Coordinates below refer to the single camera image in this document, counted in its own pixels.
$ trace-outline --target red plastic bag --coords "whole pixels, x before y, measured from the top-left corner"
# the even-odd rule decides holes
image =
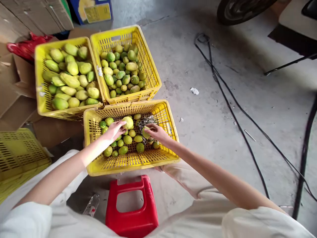
[[[8,43],[7,49],[11,53],[14,53],[26,60],[34,61],[33,54],[35,47],[39,44],[43,44],[48,42],[50,39],[53,38],[52,35],[45,35],[45,36],[37,36],[30,32],[31,40],[22,41],[19,43]]]

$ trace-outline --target plastic bottle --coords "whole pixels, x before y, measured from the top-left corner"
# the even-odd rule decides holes
[[[91,199],[90,199],[90,201],[89,201],[87,207],[85,208],[83,214],[84,214],[84,215],[89,215],[89,216],[93,217],[93,216],[95,215],[95,212],[96,212],[96,210],[97,210],[97,207],[98,207],[98,205],[99,205],[99,202],[100,202],[99,194],[98,194],[98,193],[95,193],[95,194],[91,197]]]

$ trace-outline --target plastic stool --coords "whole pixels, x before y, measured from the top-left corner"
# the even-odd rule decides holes
[[[143,206],[141,209],[121,213],[117,210],[117,197],[120,193],[141,190]],[[145,237],[159,226],[153,190],[150,178],[141,175],[140,182],[118,185],[118,181],[110,182],[110,191],[106,211],[106,226],[119,236],[128,238]]]

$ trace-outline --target yellow plastic crate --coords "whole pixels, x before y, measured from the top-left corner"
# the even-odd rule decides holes
[[[118,28],[114,30],[95,33],[90,36],[91,46],[96,62],[96,72],[98,72],[102,91],[109,104],[116,104],[128,101],[151,100],[162,86],[158,71],[155,67],[149,47],[145,41],[141,28],[138,25]],[[137,93],[122,95],[117,98],[110,98],[110,92],[105,82],[102,72],[100,54],[101,52],[111,52],[116,45],[136,44],[139,53],[139,61],[142,62],[142,70],[146,74],[145,85],[148,87]]]
[[[0,203],[51,163],[30,130],[0,132]]]
[[[144,102],[125,102],[116,105],[105,106],[101,110],[87,109],[84,112],[85,146],[101,136],[99,122],[107,117],[115,121],[121,120],[128,115],[140,113],[143,116],[154,115],[158,124],[164,128],[171,138],[178,140],[178,134],[173,120],[172,112],[166,100],[153,100]],[[118,157],[105,157],[100,154],[87,166],[90,176],[115,174],[126,171],[147,169],[155,166],[176,163],[180,158],[162,144],[159,149],[153,149],[152,145],[146,144],[145,151],[141,154],[136,152],[136,142],[127,145],[129,150],[125,155]]]
[[[95,105],[88,105],[82,107],[75,107],[75,108],[68,108],[64,110],[57,110],[54,111],[52,108],[52,100],[54,95],[51,95],[48,90],[49,83],[47,83],[43,77],[42,73],[44,71],[49,70],[44,61],[45,55],[50,51],[51,48],[56,48],[62,50],[63,46],[66,43],[73,44],[75,46],[88,47],[88,57],[87,59],[91,59],[93,62],[94,69],[96,68],[94,57],[92,57],[92,49],[90,45],[90,41],[88,37],[78,37],[74,39],[68,39],[63,41],[56,41],[51,43],[40,44],[35,48],[35,80],[36,80],[36,99],[37,99],[37,111],[42,116],[47,117],[55,117],[59,119],[65,119],[69,121],[82,121],[83,120],[83,113],[87,108],[102,108],[103,104],[100,102],[99,104]],[[102,100],[105,101],[104,93],[102,92],[102,88],[100,86],[99,77],[95,72],[97,81],[100,88],[100,93],[102,96]]]

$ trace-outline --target concrete floor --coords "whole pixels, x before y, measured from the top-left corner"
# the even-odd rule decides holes
[[[268,77],[263,72],[300,56],[269,39],[277,25],[270,10],[237,26],[224,27],[216,21],[219,1],[184,0],[116,0],[112,2],[113,22],[100,22],[84,27],[100,31],[132,24],[141,26],[147,40],[162,87],[154,99],[170,103],[180,142],[191,150],[221,165],[264,193],[259,175],[243,138],[212,79],[211,70],[193,45],[195,35],[204,32],[211,37],[214,63],[242,107],[272,138],[286,157],[299,167],[302,139],[308,113],[312,106],[316,61],[306,60]],[[199,95],[190,88],[199,90]],[[293,205],[297,177],[267,139],[239,111],[234,112],[249,137],[272,201]],[[315,170],[317,126],[313,127],[306,178],[317,194]],[[107,189],[113,179],[126,180],[137,175],[150,176],[158,209],[159,222],[191,205],[192,197],[173,179],[154,169],[125,174],[87,177],[69,205],[83,211],[94,192],[101,202],[95,217],[104,222]],[[314,235],[317,204],[303,192],[299,222]]]

